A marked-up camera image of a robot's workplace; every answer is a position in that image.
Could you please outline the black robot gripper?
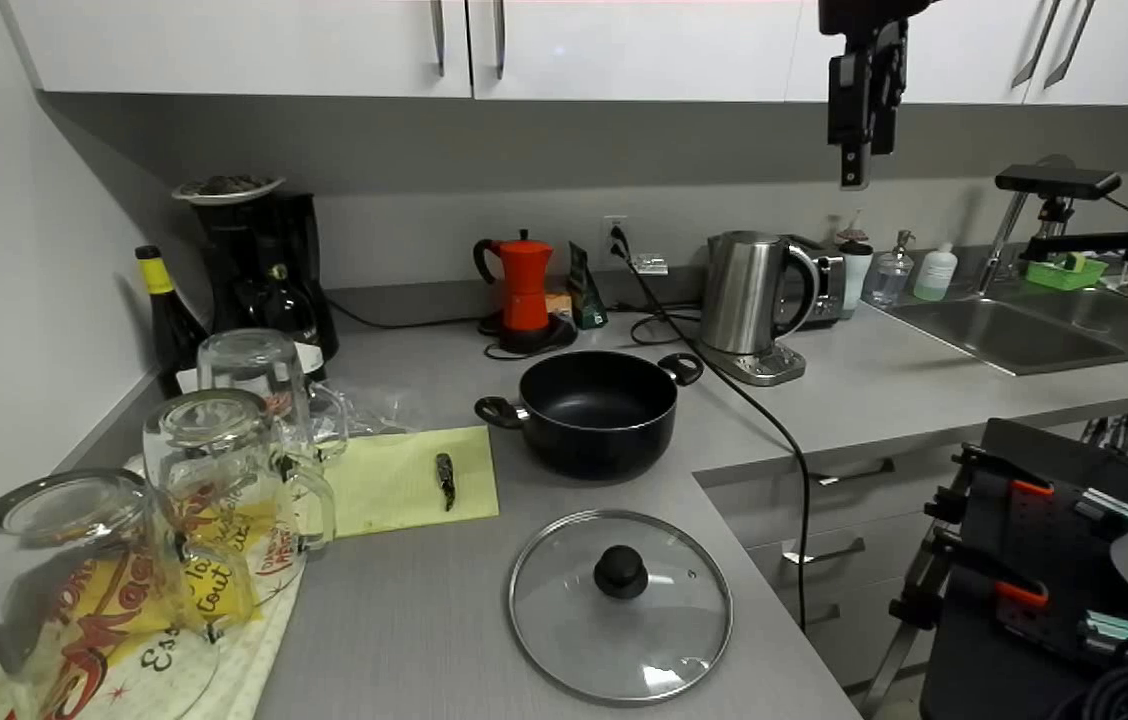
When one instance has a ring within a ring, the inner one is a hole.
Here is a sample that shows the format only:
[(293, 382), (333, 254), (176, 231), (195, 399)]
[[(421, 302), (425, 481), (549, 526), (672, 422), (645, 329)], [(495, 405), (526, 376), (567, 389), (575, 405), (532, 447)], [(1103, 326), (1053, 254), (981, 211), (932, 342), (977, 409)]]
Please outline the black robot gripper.
[(840, 186), (858, 190), (872, 158), (897, 150), (897, 112), (909, 72), (909, 19), (932, 0), (815, 0), (825, 38), (842, 54), (826, 59), (826, 145)]

